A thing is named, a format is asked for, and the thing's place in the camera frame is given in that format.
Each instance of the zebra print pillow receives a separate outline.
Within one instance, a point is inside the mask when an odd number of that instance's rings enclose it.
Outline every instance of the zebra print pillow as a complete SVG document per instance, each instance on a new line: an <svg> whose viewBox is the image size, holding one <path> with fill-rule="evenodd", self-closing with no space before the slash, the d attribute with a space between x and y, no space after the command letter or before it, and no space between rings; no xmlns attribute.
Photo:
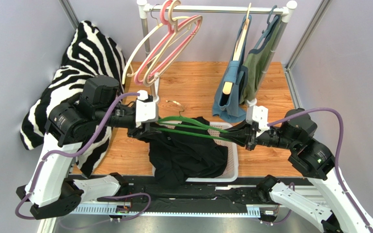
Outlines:
<svg viewBox="0 0 373 233"><path fill-rule="evenodd" d="M121 81L125 63L121 49L111 38L103 35L91 22L81 22L52 83L23 120L20 137L24 147L32 150L43 144L44 126L53 107L66 101L77 101L76 94L83 91L86 80L96 75L107 75ZM89 149L77 157L76 165L83 176L90 177L99 165L106 154L111 134L111 127L104 127Z"/></svg>

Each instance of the black fabric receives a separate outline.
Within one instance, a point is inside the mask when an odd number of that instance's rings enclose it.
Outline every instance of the black fabric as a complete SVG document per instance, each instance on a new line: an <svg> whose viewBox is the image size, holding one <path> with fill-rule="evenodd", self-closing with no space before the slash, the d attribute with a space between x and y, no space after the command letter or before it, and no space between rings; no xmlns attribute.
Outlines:
<svg viewBox="0 0 373 233"><path fill-rule="evenodd" d="M203 117L195 119L209 125ZM208 131L203 130L182 127L175 129L209 135ZM189 177L218 177L227 166L228 147L220 146L210 138L162 132L140 140L149 142L149 161L156 168L155 179L164 188L176 188Z"/></svg>

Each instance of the wooden floor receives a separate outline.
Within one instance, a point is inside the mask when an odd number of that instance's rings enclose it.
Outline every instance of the wooden floor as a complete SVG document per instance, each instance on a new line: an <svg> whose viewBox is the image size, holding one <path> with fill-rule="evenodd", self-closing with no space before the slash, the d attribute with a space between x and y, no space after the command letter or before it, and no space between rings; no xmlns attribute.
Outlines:
<svg viewBox="0 0 373 233"><path fill-rule="evenodd" d="M226 69L225 62L177 62L161 77L159 115L178 115L179 107L165 100L175 100L185 107L183 116L203 116L209 121L222 121L212 116L214 95ZM126 92L149 88L135 85L127 79ZM127 98L129 103L135 98ZM290 92L280 63L272 63L257 94L257 105L269 109L269 122L279 120L293 108ZM126 129L114 130L112 145L95 170L95 174L118 172L122 175L152 175L146 144L126 136ZM287 161L290 152L257 146L253 151L238 147L239 176L300 176Z"/></svg>

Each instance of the pink hanger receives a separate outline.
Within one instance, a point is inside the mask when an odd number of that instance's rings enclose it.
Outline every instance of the pink hanger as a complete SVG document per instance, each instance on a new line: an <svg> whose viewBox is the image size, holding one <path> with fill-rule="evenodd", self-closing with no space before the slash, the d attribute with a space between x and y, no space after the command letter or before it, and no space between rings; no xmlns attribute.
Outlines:
<svg viewBox="0 0 373 233"><path fill-rule="evenodd" d="M168 33L164 36L164 38L159 41L159 43L155 46L155 48L151 51L151 53L148 55L146 60L142 63L140 68L138 69L138 72L134 76L134 81L136 84L144 84L145 86L152 85L157 78L155 78L155 74L162 74L165 72L165 70L172 64L172 62L180 55L180 53L183 51L183 49L189 44L189 42L192 40L192 38L195 36L199 28L201 27L202 22L202 16L192 16L185 20L183 20L181 23L178 24L178 18L172 17L172 11L175 6L180 5L181 2L179 0L167 0L160 11L159 17L161 19L162 24L168 26ZM168 20L165 19L165 10L166 8L170 7L168 10ZM176 38L176 36L179 34L179 32L187 29L192 23L195 23L196 26L194 30L190 33L189 36L187 36L179 46L177 46L171 54L164 59L162 63L160 63L156 68L154 68L157 65L157 62L162 57L165 50L171 45L172 41ZM142 70L147 66L147 64L151 61L151 58L155 56L155 54L158 52L158 50L161 49L160 53L154 58L151 66L148 68L144 78L142 80L139 79L139 76L142 72Z"/></svg>

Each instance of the laundry basket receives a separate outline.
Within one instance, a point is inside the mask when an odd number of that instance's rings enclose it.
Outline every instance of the laundry basket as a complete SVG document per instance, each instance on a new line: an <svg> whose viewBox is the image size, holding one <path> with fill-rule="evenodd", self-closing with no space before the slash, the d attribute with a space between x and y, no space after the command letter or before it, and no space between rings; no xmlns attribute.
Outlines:
<svg viewBox="0 0 373 233"><path fill-rule="evenodd" d="M180 121L169 121L169 123L179 124ZM231 124L226 122L210 122L210 126L216 127L219 129L228 129L232 127ZM219 136L220 132L215 130L208 130L209 134L212 136ZM214 139L215 143L221 146L228 147L228 162L227 167L222 175L215 178L188 178L186 182L233 182L238 177L238 152L237 145L232 142L227 142L223 140ZM152 174L155 174L155 167L152 166Z"/></svg>

